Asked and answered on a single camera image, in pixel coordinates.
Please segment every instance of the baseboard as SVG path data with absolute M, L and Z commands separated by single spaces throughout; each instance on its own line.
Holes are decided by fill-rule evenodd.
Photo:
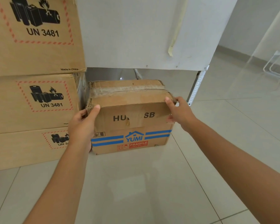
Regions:
M 241 53 L 239 51 L 236 51 L 236 50 L 233 50 L 233 49 L 230 49 L 230 48 L 226 48 L 226 47 L 220 46 L 220 45 L 217 46 L 216 51 L 220 52 L 220 53 L 223 53 L 223 54 L 226 54 L 228 56 L 232 56 L 232 57 L 234 57 L 234 58 L 236 58 L 238 60 L 241 60 L 243 62 L 248 62 L 248 60 L 251 57 L 251 56 L 249 56 L 247 54 L 244 54 L 244 53 Z M 267 63 L 266 60 L 260 59 L 260 58 L 255 57 L 255 56 L 253 56 L 251 58 L 251 60 L 250 60 L 250 64 L 253 64 L 253 65 L 255 65 L 257 67 L 260 67 L 260 68 L 263 68 L 266 63 Z M 280 65 L 275 64 L 272 67 L 272 70 L 280 73 Z

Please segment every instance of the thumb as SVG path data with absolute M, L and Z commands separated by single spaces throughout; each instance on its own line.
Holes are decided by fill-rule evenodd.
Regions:
M 165 97 L 165 102 L 166 102 L 168 108 L 170 109 L 170 111 L 173 112 L 173 110 L 175 109 L 175 105 L 171 101 L 171 99 L 169 97 Z
M 94 106 L 94 108 L 91 110 L 91 112 L 89 113 L 89 115 L 87 116 L 86 120 L 87 121 L 93 121 L 96 119 L 98 113 L 100 112 L 101 106 L 100 105 L 96 105 Z

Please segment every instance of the cardboard box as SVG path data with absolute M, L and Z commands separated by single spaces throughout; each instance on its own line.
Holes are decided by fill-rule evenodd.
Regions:
M 59 159 L 68 140 L 67 127 L 0 133 L 0 170 Z
M 137 148 L 165 145 L 174 124 L 165 123 L 106 132 L 96 132 L 92 142 L 95 154 L 120 152 Z
M 0 0 L 0 76 L 85 71 L 75 0 Z
M 95 121 L 93 152 L 104 154 L 165 145 L 173 124 L 165 97 L 176 100 L 159 80 L 100 81 L 90 83 L 90 111 L 101 106 Z
M 164 124 L 171 114 L 165 97 L 176 103 L 159 80 L 97 81 L 89 86 L 88 111 L 101 106 L 95 132 Z
M 83 75 L 0 77 L 0 133 L 67 126 L 85 107 Z

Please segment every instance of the left hand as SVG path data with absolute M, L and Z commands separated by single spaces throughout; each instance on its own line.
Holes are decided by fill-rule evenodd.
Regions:
M 81 110 L 74 115 L 68 126 L 69 144 L 79 145 L 87 149 L 91 149 L 91 138 L 94 134 L 94 121 L 100 112 L 101 107 L 96 105 L 86 118 L 82 118 L 87 114 L 87 109 Z

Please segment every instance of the white tile floor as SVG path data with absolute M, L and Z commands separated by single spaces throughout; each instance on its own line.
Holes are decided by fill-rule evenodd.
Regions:
M 162 80 L 184 98 L 196 75 L 139 72 L 145 79 Z M 130 78 L 133 71 L 118 73 L 123 78 L 125 74 Z M 192 110 L 223 137 L 280 172 L 280 79 L 216 53 Z M 0 171 L 0 224 L 23 222 L 56 164 Z M 76 223 L 258 222 L 176 124 L 165 146 L 90 154 Z

